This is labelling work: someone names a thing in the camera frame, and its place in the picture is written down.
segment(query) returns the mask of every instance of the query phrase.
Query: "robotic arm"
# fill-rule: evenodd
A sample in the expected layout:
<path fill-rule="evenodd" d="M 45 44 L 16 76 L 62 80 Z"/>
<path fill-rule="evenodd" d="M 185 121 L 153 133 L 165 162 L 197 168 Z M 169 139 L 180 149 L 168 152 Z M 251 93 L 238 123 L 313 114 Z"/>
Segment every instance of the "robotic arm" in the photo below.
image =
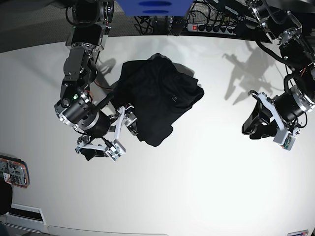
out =
<path fill-rule="evenodd" d="M 315 108 L 315 52 L 302 35 L 301 23 L 290 11 L 270 7 L 266 0 L 247 0 L 246 4 L 259 23 L 258 30 L 280 45 L 282 57 L 257 40 L 258 46 L 293 73 L 284 78 L 281 96 L 269 98 L 264 93 L 249 92 L 257 104 L 243 124 L 242 133 L 251 139 L 274 137 L 275 143 L 291 150 L 300 128 L 305 127 L 299 124 L 299 117 Z"/>
<path fill-rule="evenodd" d="M 101 109 L 108 105 L 114 94 L 107 94 L 94 105 L 89 92 L 90 84 L 95 81 L 98 73 L 96 61 L 110 31 L 113 11 L 112 1 L 79 0 L 72 11 L 76 23 L 70 22 L 67 17 L 74 27 L 66 43 L 71 49 L 64 63 L 64 79 L 55 112 L 62 123 L 82 134 L 77 141 L 76 152 L 83 154 L 87 160 L 110 157 L 116 161 L 123 155 L 125 149 L 118 141 L 122 125 L 125 124 L 137 135 L 136 117 L 131 104 L 126 104 L 116 114 L 107 116 Z M 110 142 L 103 137 L 107 132 L 115 132 L 114 141 Z M 105 146 L 92 145 L 94 139 L 103 139 Z"/>

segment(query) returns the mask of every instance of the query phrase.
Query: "black cable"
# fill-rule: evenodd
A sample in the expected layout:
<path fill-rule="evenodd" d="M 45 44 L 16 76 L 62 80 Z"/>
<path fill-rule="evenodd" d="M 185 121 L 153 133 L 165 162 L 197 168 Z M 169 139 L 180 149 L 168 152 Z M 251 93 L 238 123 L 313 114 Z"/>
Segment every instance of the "black cable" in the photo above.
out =
<path fill-rule="evenodd" d="M 297 75 L 297 74 L 288 74 L 285 76 L 284 80 L 283 80 L 283 85 L 284 85 L 284 91 L 288 94 L 291 93 L 290 88 L 289 88 L 289 80 L 294 79 L 295 83 L 299 85 L 300 90 L 302 92 L 307 91 L 305 88 L 305 85 L 303 83 L 303 80 L 301 78 L 301 76 Z"/>
<path fill-rule="evenodd" d="M 140 24 L 143 24 L 145 22 L 145 23 L 149 24 L 150 27 L 153 28 L 153 25 L 151 25 L 152 21 L 151 21 L 149 16 L 138 16 L 138 18 L 141 20 Z"/>
<path fill-rule="evenodd" d="M 207 16 L 207 22 L 202 26 L 203 29 L 202 31 L 205 30 L 206 26 L 208 25 L 208 23 L 210 22 L 210 16 L 211 16 L 211 8 L 208 6 L 208 16 Z"/>
<path fill-rule="evenodd" d="M 74 130 L 75 132 L 79 133 L 79 134 L 88 135 L 87 133 L 82 133 L 82 132 L 80 132 L 80 131 L 75 130 L 74 128 L 73 128 L 73 130 Z"/>
<path fill-rule="evenodd" d="M 285 71 L 286 71 L 286 75 L 288 75 L 289 74 L 289 72 L 288 72 L 288 70 L 287 70 L 287 65 L 285 65 Z"/>
<path fill-rule="evenodd" d="M 101 89 L 105 89 L 105 90 L 108 90 L 108 91 L 113 91 L 112 88 L 106 88 L 106 87 L 103 87 L 103 86 L 99 85 L 98 82 L 96 82 L 96 81 L 94 81 L 94 82 L 95 82 L 96 86 L 100 87 Z"/>
<path fill-rule="evenodd" d="M 285 60 L 281 57 L 279 57 L 276 53 L 274 53 L 272 50 L 270 50 L 269 48 L 266 48 L 264 45 L 262 45 L 262 43 L 259 40 L 256 40 L 256 44 L 258 45 L 259 48 L 261 48 L 261 50 L 263 50 L 265 53 L 269 54 L 270 56 L 272 56 L 275 60 L 286 64 L 290 67 L 293 68 L 303 68 L 302 64 L 293 62 L 293 61 L 289 61 L 289 60 Z"/>
<path fill-rule="evenodd" d="M 97 10 L 97 12 L 96 12 L 96 17 L 95 17 L 95 19 L 94 19 L 93 21 L 91 21 L 91 22 L 89 22 L 89 23 L 78 23 L 78 24 L 75 24 L 75 23 L 73 23 L 72 21 L 70 21 L 70 19 L 69 19 L 69 17 L 68 17 L 68 9 L 69 9 L 69 7 L 67 7 L 67 8 L 65 9 L 65 18 L 66 18 L 66 20 L 68 21 L 69 24 L 71 24 L 71 25 L 73 25 L 73 26 L 76 26 L 76 27 L 78 27 L 78 28 L 90 27 L 90 26 L 94 25 L 94 24 L 98 21 L 98 19 L 99 19 L 100 7 L 99 7 L 98 1 L 96 2 L 96 5 L 97 5 L 97 7 L 96 7 L 96 10 Z"/>
<path fill-rule="evenodd" d="M 213 31 L 214 31 L 214 32 L 218 32 L 218 31 L 219 31 L 219 29 L 221 28 L 221 26 L 222 26 L 223 23 L 224 23 L 224 20 L 225 20 L 225 15 L 223 14 L 223 15 L 222 15 L 222 19 L 221 19 L 221 21 L 220 21 L 220 24 L 213 27 Z"/>
<path fill-rule="evenodd" d="M 307 122 L 308 122 L 308 120 L 307 120 L 307 114 L 306 114 L 306 113 L 305 113 L 305 119 L 306 119 L 305 125 L 301 126 L 301 125 L 298 123 L 298 124 L 297 124 L 297 127 L 299 127 L 299 128 L 305 128 L 306 125 L 307 125 Z"/>
<path fill-rule="evenodd" d="M 217 22 L 217 20 L 218 20 L 218 17 L 219 17 L 219 12 L 217 13 L 217 16 L 216 16 L 216 18 L 215 18 L 213 24 L 211 25 L 212 27 L 216 24 L 216 22 Z"/>
<path fill-rule="evenodd" d="M 137 24 L 139 26 L 139 30 L 140 30 L 140 34 L 141 35 L 146 35 L 148 33 L 148 31 L 149 31 L 149 27 L 153 28 L 153 26 L 150 25 L 151 19 L 149 19 L 149 21 L 147 21 L 147 20 L 144 20 L 144 18 L 139 17 L 143 22 L 147 23 L 147 27 L 143 27 L 141 25 L 141 23 L 139 22 L 138 18 L 136 16 L 134 18 L 135 18 L 135 20 L 136 20 L 136 22 L 137 22 Z"/>
<path fill-rule="evenodd" d="M 205 6 L 207 6 L 208 8 L 212 9 L 213 11 L 218 11 L 218 10 L 215 9 L 209 2 L 205 2 L 205 1 L 194 1 L 193 8 L 194 8 L 194 6 L 196 5 L 196 3 L 205 5 Z"/>
<path fill-rule="evenodd" d="M 194 12 L 198 12 L 198 13 L 200 13 L 201 15 L 203 15 L 206 19 L 208 19 L 208 16 L 206 16 L 205 13 L 203 13 L 202 11 L 199 11 L 199 10 L 191 11 L 191 13 L 194 13 Z"/>
<path fill-rule="evenodd" d="M 108 141 L 106 138 L 102 138 L 102 139 L 105 142 L 106 146 L 108 146 L 109 148 L 113 146 L 112 143 Z"/>
<path fill-rule="evenodd" d="M 100 51 L 98 52 L 97 56 L 96 56 L 96 59 L 95 59 L 95 63 L 97 63 L 97 60 L 98 60 L 98 57 L 99 57 L 99 53 Z"/>
<path fill-rule="evenodd" d="M 104 98 L 103 100 L 101 100 L 93 109 L 93 113 L 97 113 L 98 111 L 102 110 L 106 105 L 108 105 L 108 103 L 110 102 L 110 100 L 112 100 L 114 98 L 114 93 L 110 92 L 109 94 L 107 94 L 106 98 Z"/>
<path fill-rule="evenodd" d="M 287 17 L 287 16 L 286 16 L 282 21 L 279 21 L 279 20 L 275 17 L 274 13 L 271 11 L 271 9 L 270 9 L 270 7 L 269 7 L 267 1 L 266 1 L 266 0 L 261 0 L 261 1 L 262 1 L 262 3 L 265 5 L 266 10 L 268 11 L 268 13 L 269 13 L 271 19 L 273 19 L 273 21 L 274 21 L 276 24 L 282 25 L 282 24 L 286 21 L 286 17 Z"/>
<path fill-rule="evenodd" d="M 193 4 L 192 8 L 190 9 L 190 11 L 192 11 L 196 6 L 196 2 Z"/>

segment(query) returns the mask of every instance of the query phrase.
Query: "label sticker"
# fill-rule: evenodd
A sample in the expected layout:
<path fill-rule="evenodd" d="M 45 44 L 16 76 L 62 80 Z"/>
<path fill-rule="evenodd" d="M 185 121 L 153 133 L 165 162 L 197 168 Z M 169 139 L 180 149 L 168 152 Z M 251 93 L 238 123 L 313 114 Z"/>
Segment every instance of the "label sticker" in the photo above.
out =
<path fill-rule="evenodd" d="M 9 183 L 9 184 L 12 184 L 11 183 L 11 178 L 10 178 L 10 174 L 7 174 L 7 173 L 3 173 L 3 177 L 4 177 L 4 181 Z"/>
<path fill-rule="evenodd" d="M 228 6 L 225 6 L 225 9 L 226 9 L 226 10 L 229 10 L 230 12 L 232 12 L 233 14 L 235 14 L 235 15 L 237 15 L 237 16 L 239 15 L 237 11 L 233 10 L 232 8 L 230 8 L 230 7 L 228 7 Z"/>
<path fill-rule="evenodd" d="M 309 231 L 304 230 L 304 231 L 289 233 L 287 236 L 307 236 L 308 234 L 309 234 Z"/>

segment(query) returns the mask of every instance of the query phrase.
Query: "black cloth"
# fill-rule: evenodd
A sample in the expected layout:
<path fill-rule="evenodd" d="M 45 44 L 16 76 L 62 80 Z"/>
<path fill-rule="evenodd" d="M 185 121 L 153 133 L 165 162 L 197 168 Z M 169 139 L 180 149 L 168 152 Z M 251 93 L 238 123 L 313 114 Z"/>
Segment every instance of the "black cloth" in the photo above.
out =
<path fill-rule="evenodd" d="M 10 211 L 12 205 L 12 188 L 0 177 L 0 215 Z"/>
<path fill-rule="evenodd" d="M 160 56 L 129 61 L 123 64 L 112 104 L 118 109 L 131 103 L 138 139 L 156 147 L 172 133 L 172 123 L 204 95 L 197 82 Z"/>

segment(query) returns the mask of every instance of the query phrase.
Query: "blue object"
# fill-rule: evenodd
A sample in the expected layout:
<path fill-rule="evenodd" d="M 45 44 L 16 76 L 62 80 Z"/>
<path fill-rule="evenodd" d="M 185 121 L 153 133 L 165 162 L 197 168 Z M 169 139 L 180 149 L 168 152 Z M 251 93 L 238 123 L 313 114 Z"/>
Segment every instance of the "blue object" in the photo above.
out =
<path fill-rule="evenodd" d="M 117 0 L 126 16 L 185 16 L 193 0 Z"/>

